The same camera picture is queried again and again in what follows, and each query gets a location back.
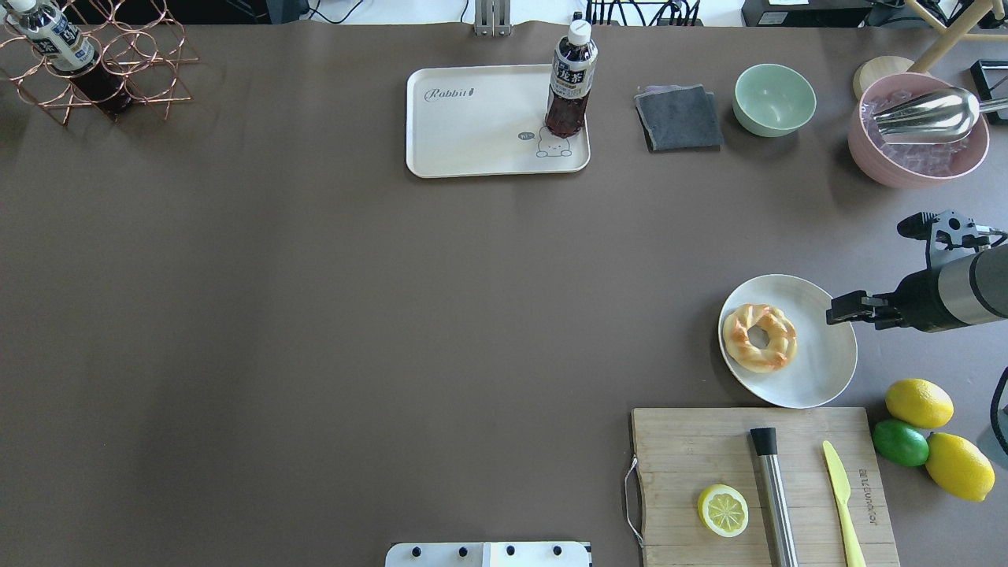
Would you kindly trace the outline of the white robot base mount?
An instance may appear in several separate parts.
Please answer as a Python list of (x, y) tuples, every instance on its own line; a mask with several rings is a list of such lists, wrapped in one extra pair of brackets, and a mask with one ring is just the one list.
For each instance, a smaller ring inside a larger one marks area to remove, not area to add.
[(577, 541), (400, 543), (385, 566), (591, 566), (591, 544)]

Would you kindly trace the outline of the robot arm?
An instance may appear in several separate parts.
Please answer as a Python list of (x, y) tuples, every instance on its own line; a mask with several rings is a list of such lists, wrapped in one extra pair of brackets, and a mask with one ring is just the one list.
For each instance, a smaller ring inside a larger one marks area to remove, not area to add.
[(854, 291), (831, 301), (828, 325), (864, 321), (875, 329), (940, 332), (1007, 317), (1005, 245), (905, 276), (893, 293)]

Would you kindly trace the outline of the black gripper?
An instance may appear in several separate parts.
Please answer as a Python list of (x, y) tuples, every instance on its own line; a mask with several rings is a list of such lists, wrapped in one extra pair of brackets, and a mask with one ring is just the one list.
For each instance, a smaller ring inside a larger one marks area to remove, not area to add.
[(944, 330), (946, 309), (937, 291), (937, 272), (926, 269), (905, 276), (893, 293), (874, 297), (860, 290), (832, 299), (827, 311), (828, 325), (857, 321), (874, 323), (876, 330), (897, 327), (922, 332)]

